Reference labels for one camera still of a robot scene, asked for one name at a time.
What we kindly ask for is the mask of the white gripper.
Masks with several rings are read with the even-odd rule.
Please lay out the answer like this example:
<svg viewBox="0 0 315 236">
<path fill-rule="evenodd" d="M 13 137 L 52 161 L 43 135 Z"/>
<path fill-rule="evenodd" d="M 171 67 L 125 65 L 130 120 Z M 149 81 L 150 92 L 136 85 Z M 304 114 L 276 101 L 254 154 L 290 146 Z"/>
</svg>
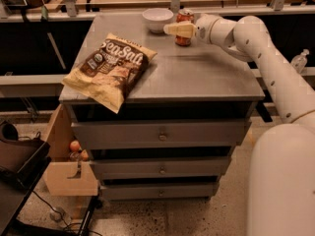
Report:
<svg viewBox="0 0 315 236">
<path fill-rule="evenodd" d="M 202 14 L 196 21 L 196 24 L 192 24 L 189 21 L 167 24 L 163 27 L 163 31 L 166 34 L 178 35 L 186 38 L 191 38 L 194 35 L 198 40 L 207 44 L 219 45 L 222 38 L 219 32 L 215 30 L 215 25 L 222 20 L 222 17 L 216 15 Z"/>
</svg>

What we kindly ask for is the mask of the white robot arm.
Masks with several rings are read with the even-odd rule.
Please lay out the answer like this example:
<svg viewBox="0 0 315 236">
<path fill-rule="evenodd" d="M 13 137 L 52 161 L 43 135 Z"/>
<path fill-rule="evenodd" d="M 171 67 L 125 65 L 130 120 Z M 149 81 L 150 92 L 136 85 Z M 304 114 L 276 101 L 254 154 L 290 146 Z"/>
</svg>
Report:
<svg viewBox="0 0 315 236">
<path fill-rule="evenodd" d="M 315 90 L 275 47 L 265 23 L 204 14 L 163 27 L 253 62 L 281 123 L 253 147 L 246 236 L 315 236 Z"/>
</svg>

